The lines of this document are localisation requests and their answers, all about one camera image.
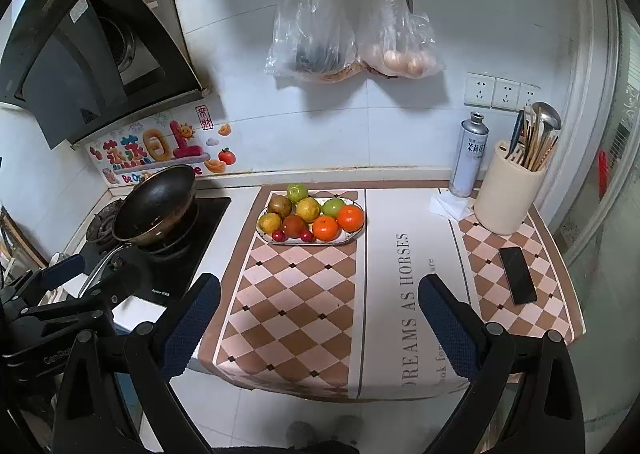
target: electrical outlet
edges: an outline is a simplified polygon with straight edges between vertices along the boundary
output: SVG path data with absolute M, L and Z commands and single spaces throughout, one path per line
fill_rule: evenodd
M 537 101 L 540 96 L 540 88 L 531 84 L 520 84 L 520 94 L 518 95 L 517 110 L 524 110 L 529 113 L 533 102 Z
M 518 108 L 518 93 L 520 83 L 507 79 L 495 79 L 494 98 L 492 108 L 515 111 Z
M 495 77 L 466 74 L 465 105 L 491 107 L 494 96 Z

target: red apple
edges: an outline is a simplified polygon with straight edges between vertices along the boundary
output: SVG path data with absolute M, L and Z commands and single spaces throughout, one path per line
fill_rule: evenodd
M 287 240 L 287 236 L 283 230 L 274 230 L 273 234 L 271 234 L 271 239 L 276 243 L 282 243 Z
M 287 216 L 281 226 L 285 235 L 291 239 L 297 239 L 304 230 L 309 230 L 308 225 L 300 216 Z
M 316 237 L 311 230 L 307 229 L 300 232 L 300 239 L 305 241 L 305 243 L 313 243 L 316 240 Z
M 228 147 L 225 147 L 218 153 L 218 159 L 227 165 L 233 165 L 236 162 L 236 155 L 233 154 Z

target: gas stove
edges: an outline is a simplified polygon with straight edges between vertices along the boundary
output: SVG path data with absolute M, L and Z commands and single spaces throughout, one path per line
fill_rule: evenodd
M 135 296 L 160 306 L 168 306 L 182 298 L 229 203 L 230 198 L 195 199 L 193 206 L 163 242 L 148 249 L 125 248 L 111 258 L 101 277 L 110 275 L 124 264 L 135 264 L 141 275 L 140 287 L 133 293 Z M 119 244 L 111 237 L 110 225 L 121 204 L 121 200 L 110 203 L 89 224 L 87 241 L 80 250 L 86 262 L 84 272 L 87 275 L 104 254 Z

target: plastic bag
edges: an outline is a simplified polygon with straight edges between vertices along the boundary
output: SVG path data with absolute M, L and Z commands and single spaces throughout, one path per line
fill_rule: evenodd
M 426 14 L 410 14 L 406 0 L 363 0 L 358 53 L 386 76 L 421 79 L 444 69 Z
M 363 69 L 344 0 L 283 0 L 278 6 L 267 74 L 339 82 Z

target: glass door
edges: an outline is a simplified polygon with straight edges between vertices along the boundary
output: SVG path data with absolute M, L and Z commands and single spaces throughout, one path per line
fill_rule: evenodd
M 587 452 L 599 452 L 640 391 L 640 28 L 622 0 L 614 100 L 590 172 L 555 235 L 586 333 L 569 347 Z

